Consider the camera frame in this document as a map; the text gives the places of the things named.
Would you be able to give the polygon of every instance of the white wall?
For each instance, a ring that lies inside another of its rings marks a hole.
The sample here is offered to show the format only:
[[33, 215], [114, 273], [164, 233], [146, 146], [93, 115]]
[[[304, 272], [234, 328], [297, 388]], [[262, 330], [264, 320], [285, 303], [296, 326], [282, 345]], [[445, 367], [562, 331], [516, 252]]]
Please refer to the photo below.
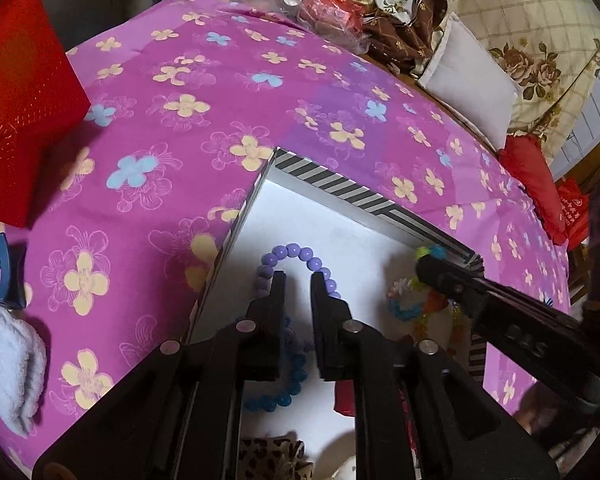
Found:
[[554, 180], [573, 168], [600, 142], [600, 75], [580, 118], [551, 164]]

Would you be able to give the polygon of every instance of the pink bedsheet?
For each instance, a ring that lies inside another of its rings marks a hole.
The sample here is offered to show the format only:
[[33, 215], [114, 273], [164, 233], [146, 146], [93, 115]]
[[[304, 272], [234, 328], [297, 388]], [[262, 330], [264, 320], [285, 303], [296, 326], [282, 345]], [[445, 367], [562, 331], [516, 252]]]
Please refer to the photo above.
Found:
[[[311, 33], [222, 0], [166, 0], [69, 57], [93, 105], [49, 161], [54, 193], [41, 193], [33, 228], [6, 227], [28, 239], [26, 317], [48, 348], [34, 434], [0, 421], [0, 444], [24, 469], [183, 332], [275, 146], [452, 234], [488, 278], [568, 306], [566, 253], [518, 181], [439, 107]], [[531, 382], [489, 350], [484, 387], [507, 411]]]

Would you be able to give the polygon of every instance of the white box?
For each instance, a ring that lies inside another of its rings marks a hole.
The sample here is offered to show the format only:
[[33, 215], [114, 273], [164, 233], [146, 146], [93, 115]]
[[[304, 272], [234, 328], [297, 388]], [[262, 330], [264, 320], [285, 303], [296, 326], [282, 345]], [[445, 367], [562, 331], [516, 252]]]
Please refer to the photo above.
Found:
[[[351, 314], [390, 339], [411, 333], [413, 324], [396, 319], [386, 293], [395, 280], [414, 275], [417, 247], [447, 248], [450, 259], [472, 270], [482, 259], [438, 228], [391, 200], [307, 158], [278, 148], [243, 206], [216, 262], [206, 292], [196, 308], [190, 341], [211, 338], [243, 316], [254, 298], [256, 268], [276, 245], [295, 242], [311, 247], [331, 269]], [[280, 261], [286, 273], [285, 313], [299, 338], [311, 341], [309, 283], [311, 272], [298, 258]], [[446, 342], [451, 330], [447, 308], [430, 315], [429, 336]], [[467, 361], [469, 336], [459, 348]], [[273, 413], [243, 410], [242, 436], [280, 436], [294, 432], [306, 444], [316, 478], [328, 476], [355, 454], [354, 419], [333, 411], [333, 384], [320, 380], [315, 357], [308, 354], [309, 377], [290, 406]], [[247, 383], [244, 398], [275, 395], [276, 383]]]

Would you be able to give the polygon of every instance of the white pillow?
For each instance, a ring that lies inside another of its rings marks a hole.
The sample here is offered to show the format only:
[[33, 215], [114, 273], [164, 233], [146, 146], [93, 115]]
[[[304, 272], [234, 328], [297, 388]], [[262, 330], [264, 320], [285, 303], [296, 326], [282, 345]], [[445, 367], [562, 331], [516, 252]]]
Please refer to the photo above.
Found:
[[433, 97], [494, 148], [504, 148], [511, 108], [522, 89], [493, 60], [455, 13], [424, 74], [418, 79]]

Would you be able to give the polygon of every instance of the white towel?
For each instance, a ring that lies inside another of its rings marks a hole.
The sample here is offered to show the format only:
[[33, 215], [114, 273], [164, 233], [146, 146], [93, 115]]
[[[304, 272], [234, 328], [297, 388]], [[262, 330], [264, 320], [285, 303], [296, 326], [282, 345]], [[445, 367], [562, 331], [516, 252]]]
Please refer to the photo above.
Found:
[[33, 327], [0, 307], [0, 418], [26, 438], [44, 386], [45, 345]]

